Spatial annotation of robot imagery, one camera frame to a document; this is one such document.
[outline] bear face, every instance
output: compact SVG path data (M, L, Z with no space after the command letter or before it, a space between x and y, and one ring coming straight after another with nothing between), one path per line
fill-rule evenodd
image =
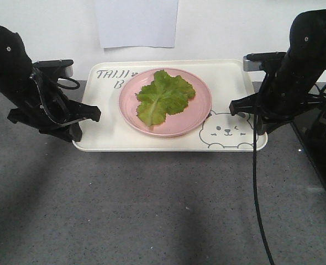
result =
M215 113L211 111L199 132L201 141L210 147L250 148L253 146L251 115L238 113Z

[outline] speckled surface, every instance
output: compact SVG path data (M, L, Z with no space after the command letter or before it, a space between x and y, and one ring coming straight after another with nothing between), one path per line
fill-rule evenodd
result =
M10 107L0 94L1 265L268 264L251 153L85 153ZM276 264L326 264L326 193L289 125L258 162Z

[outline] white paper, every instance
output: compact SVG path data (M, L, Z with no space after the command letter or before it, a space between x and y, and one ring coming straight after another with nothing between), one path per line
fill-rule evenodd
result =
M102 48L174 47L178 0L96 0Z

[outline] green lettuce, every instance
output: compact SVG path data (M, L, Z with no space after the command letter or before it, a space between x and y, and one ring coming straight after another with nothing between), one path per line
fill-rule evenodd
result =
M141 102L136 109L137 117L147 126L161 124L167 114L183 112L194 96L192 85L181 76L172 77L164 70L157 71L151 84L136 94Z

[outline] black robotic arm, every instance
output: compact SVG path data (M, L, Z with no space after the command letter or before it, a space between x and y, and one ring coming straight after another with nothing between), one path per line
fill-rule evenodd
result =
M326 9L304 12L292 23L287 52L249 54L244 70L266 72L258 93L233 100L232 115L257 115L257 133L270 133L296 115L326 107L326 94L309 94L326 70Z
M65 141L80 141L79 121L99 121L98 107L69 100L60 87L75 89L79 83L69 76L72 60L32 63L17 33L0 26L0 92L18 108L8 119L37 128L40 133ZM76 87L57 83L59 78L71 80Z

